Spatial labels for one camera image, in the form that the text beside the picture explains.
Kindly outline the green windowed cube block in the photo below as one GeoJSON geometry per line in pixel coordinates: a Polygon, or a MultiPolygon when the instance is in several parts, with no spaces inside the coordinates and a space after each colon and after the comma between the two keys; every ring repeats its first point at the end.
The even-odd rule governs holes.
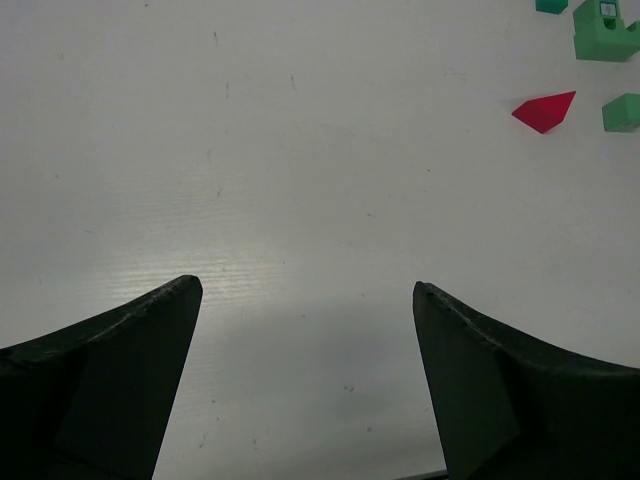
{"type": "Polygon", "coordinates": [[[585,0],[573,12],[575,32],[587,27],[604,27],[615,30],[624,29],[619,2],[616,0],[585,0]]]}

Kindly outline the small green cube block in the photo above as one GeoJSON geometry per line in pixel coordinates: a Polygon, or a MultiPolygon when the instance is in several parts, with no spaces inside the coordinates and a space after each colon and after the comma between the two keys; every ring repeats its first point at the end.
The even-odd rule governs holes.
{"type": "Polygon", "coordinates": [[[631,133],[639,129],[640,95],[625,93],[602,107],[603,126],[606,132],[631,133]]]}

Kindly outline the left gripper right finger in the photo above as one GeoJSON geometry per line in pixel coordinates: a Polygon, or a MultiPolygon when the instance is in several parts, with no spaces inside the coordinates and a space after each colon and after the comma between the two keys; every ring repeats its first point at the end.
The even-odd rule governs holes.
{"type": "Polygon", "coordinates": [[[639,372],[551,345],[430,283],[413,316],[452,479],[635,479],[639,372]]]}

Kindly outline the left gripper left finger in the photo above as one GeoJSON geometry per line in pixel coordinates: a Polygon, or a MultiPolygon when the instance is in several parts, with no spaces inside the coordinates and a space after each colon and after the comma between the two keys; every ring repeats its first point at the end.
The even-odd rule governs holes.
{"type": "Polygon", "coordinates": [[[202,296],[183,275],[2,349],[2,478],[152,478],[202,296]]]}

